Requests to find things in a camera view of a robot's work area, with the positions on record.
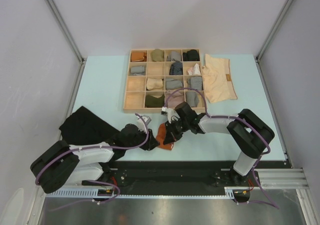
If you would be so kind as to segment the orange and cream underwear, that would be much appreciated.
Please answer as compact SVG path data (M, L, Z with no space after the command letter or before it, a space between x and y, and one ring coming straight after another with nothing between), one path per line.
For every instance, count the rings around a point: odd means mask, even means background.
M166 123L162 123L159 126L158 132L156 135L156 140L159 142L158 148L171 151L174 147L174 143L163 144L165 135L166 135Z

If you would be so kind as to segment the black garment pile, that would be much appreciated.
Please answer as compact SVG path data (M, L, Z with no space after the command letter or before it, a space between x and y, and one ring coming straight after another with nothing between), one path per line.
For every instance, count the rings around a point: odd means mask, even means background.
M69 145L94 145L113 138L120 131L84 106L73 112L59 127Z

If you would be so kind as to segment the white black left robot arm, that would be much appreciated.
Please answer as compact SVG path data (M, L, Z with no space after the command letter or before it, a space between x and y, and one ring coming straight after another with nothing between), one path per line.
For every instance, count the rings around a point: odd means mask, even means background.
M107 140L95 144L75 145L59 140L31 164L30 170L35 183L46 194L65 184L83 181L105 185L110 181L111 173L102 164L123 157L127 150L141 148L151 151L158 146L152 130L127 124Z

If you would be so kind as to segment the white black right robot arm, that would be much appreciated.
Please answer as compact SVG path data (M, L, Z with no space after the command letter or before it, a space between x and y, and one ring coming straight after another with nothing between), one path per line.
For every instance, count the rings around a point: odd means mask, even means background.
M275 133L250 109L243 109L236 116L209 115L196 113L187 102L174 109L163 107L162 115L167 116L164 144L179 141L185 132L193 134L221 133L231 135L240 148L240 154L230 169L229 180L242 186L249 179L249 173L263 154L269 153L270 142Z

